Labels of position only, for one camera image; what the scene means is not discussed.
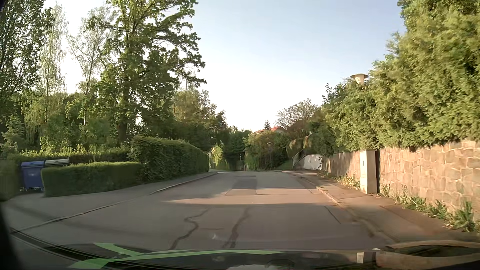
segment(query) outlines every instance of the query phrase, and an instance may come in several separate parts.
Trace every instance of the trash bin lid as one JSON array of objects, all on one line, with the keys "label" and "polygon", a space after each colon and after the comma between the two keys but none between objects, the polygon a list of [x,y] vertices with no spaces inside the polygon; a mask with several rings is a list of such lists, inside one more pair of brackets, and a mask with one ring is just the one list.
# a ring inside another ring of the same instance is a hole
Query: trash bin lid
[{"label": "trash bin lid", "polygon": [[68,164],[70,159],[61,159],[61,160],[46,160],[45,166],[48,165],[59,165],[59,164]]},{"label": "trash bin lid", "polygon": [[20,167],[43,167],[45,160],[22,162]]}]

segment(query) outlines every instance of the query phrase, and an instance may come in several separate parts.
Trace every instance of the windshield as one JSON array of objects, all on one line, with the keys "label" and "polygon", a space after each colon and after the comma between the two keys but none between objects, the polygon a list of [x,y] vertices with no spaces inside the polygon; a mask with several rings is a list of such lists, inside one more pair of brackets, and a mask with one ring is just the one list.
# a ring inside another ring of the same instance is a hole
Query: windshield
[{"label": "windshield", "polygon": [[32,269],[476,262],[479,9],[7,0],[15,254]]}]

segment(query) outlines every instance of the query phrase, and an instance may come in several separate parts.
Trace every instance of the metal railing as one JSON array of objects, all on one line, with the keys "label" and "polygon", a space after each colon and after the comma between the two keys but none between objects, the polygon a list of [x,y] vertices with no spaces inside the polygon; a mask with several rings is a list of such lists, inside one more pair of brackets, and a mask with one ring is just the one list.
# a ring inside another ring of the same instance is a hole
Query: metal railing
[{"label": "metal railing", "polygon": [[304,157],[305,153],[303,152],[303,149],[295,154],[295,156],[292,157],[292,169],[295,167],[295,164],[297,164]]}]

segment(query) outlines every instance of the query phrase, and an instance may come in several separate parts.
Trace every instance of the car hood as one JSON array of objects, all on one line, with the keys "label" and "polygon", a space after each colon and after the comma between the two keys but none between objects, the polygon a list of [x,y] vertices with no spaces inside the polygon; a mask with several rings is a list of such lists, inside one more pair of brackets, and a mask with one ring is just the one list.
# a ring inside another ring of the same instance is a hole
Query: car hood
[{"label": "car hood", "polygon": [[[68,258],[65,269],[196,269],[196,270],[278,270],[278,269],[457,269],[462,264],[478,268],[480,252],[476,248],[452,256],[439,257],[432,250],[447,246],[423,246],[415,254],[393,250],[147,250],[112,243],[51,245],[42,249],[57,257]],[[44,261],[43,265],[52,265]]]}]

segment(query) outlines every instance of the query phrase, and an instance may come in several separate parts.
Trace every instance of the red roof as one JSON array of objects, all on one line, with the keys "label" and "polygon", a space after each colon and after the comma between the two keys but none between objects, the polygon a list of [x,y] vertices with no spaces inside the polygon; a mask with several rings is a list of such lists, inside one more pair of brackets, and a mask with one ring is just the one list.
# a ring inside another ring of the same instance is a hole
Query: red roof
[{"label": "red roof", "polygon": [[[276,131],[276,130],[279,130],[279,131],[286,131],[285,128],[281,127],[281,126],[274,126],[272,128],[270,128],[271,131]],[[265,129],[261,129],[261,130],[257,130],[255,131],[254,133],[260,133],[260,132],[263,132],[265,131]]]}]

